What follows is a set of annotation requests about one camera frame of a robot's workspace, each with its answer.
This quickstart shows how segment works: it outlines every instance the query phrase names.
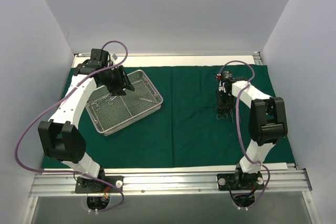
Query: screw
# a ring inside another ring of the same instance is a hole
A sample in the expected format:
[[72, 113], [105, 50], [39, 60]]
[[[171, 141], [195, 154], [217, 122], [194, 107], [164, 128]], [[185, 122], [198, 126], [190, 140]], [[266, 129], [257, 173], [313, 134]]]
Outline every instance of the screw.
[[115, 183], [116, 188], [121, 188], [122, 187], [122, 181], [121, 180], [117, 180], [117, 182]]
[[218, 180], [218, 184], [220, 185], [220, 186], [224, 186], [225, 185], [225, 179], [224, 178], [220, 178], [219, 180]]
[[260, 177], [258, 177], [258, 181], [257, 181], [258, 185], [262, 185], [264, 183], [264, 180]]

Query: green tablecloth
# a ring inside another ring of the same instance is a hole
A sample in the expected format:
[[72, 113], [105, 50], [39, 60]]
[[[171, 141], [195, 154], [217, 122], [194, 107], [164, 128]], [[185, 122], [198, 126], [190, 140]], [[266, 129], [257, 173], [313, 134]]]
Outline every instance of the green tablecloth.
[[[97, 133], [84, 109], [79, 131], [86, 140], [87, 153], [105, 168], [163, 168], [184, 166], [234, 165], [243, 156], [236, 125], [231, 118], [217, 120], [215, 90], [218, 83], [213, 67], [126, 68], [127, 73], [142, 69], [156, 86], [164, 101], [153, 114], [107, 137]], [[253, 66], [252, 84], [262, 92], [275, 95], [267, 66]], [[246, 66], [229, 66], [234, 77], [250, 77]], [[71, 82], [69, 74], [64, 95]], [[245, 147], [249, 108], [240, 105]], [[265, 163], [293, 163], [288, 139], [282, 139], [269, 153]], [[63, 168], [62, 163], [45, 157], [42, 168]]]

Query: wire mesh basket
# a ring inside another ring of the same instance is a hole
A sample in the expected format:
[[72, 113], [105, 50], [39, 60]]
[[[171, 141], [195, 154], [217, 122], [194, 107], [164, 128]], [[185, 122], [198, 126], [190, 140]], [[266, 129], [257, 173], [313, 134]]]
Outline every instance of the wire mesh basket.
[[99, 133], [108, 136], [157, 111], [163, 98], [148, 76], [137, 70], [127, 75], [135, 91], [111, 96], [106, 86], [97, 88], [90, 96], [86, 109]]

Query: metal tray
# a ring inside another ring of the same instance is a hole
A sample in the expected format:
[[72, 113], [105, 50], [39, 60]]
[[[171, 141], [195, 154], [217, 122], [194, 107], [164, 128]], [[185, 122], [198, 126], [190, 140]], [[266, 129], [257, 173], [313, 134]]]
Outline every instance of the metal tray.
[[161, 107], [163, 98], [148, 76], [137, 70], [128, 74], [135, 91], [111, 96], [106, 86], [98, 87], [90, 96], [86, 109], [96, 130], [108, 136], [148, 116]]

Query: white wall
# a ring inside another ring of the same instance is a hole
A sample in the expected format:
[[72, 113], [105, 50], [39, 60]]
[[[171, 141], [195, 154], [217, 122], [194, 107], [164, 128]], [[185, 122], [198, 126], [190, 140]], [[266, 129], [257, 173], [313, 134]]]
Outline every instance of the white wall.
[[[73, 60], [44, 0], [0, 0], [0, 223], [19, 223], [33, 173], [14, 161], [27, 124], [61, 95]], [[38, 167], [42, 148], [34, 127], [19, 155]]]
[[46, 0], [74, 52], [119, 39], [130, 52], [193, 55], [262, 50], [287, 1]]
[[290, 0], [262, 53], [322, 223], [336, 222], [335, 42], [335, 0]]

